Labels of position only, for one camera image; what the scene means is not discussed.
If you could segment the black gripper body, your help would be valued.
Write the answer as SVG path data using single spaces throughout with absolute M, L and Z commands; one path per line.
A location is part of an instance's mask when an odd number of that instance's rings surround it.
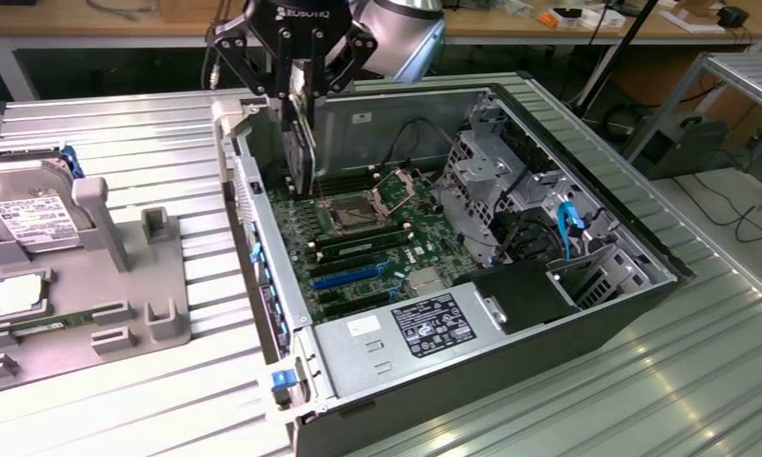
M 347 33 L 353 14 L 347 1 L 247 1 L 245 20 L 251 34 L 274 57 L 313 56 L 314 42 L 325 56 Z

